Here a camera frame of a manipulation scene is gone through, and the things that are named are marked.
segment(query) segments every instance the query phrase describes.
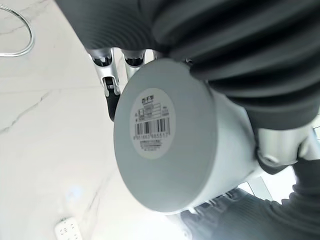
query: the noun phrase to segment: barcode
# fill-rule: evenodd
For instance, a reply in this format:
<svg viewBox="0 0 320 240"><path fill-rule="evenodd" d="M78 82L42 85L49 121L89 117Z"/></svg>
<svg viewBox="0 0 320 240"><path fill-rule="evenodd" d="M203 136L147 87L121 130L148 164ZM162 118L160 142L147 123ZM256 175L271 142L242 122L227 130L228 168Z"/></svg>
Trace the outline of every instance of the barcode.
<svg viewBox="0 0 320 240"><path fill-rule="evenodd" d="M144 134L158 134L158 133L170 134L169 117L137 123L135 125L136 136L144 135Z"/></svg>

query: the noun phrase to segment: marble surface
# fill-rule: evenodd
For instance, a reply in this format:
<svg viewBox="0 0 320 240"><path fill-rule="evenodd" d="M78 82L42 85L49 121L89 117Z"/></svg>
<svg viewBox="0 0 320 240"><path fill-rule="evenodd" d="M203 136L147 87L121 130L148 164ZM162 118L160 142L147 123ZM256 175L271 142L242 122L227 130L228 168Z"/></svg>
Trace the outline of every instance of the marble surface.
<svg viewBox="0 0 320 240"><path fill-rule="evenodd" d="M76 218L84 240L180 239L164 216L126 189L103 89L55 3L0 4L23 14L36 34L30 54L0 58L0 240L54 240L55 225L68 217ZM0 11L0 52L27 42L21 22ZM115 58L124 87L118 49ZM288 170L266 177L274 198L288 195L292 176Z"/></svg>

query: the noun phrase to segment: white power strip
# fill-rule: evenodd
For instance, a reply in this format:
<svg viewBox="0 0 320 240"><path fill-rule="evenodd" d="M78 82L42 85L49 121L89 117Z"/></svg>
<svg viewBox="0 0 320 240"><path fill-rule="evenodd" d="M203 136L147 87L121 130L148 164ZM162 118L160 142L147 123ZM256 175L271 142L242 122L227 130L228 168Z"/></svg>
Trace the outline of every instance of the white power strip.
<svg viewBox="0 0 320 240"><path fill-rule="evenodd" d="M74 217L59 222L54 228L57 240L83 240Z"/></svg>

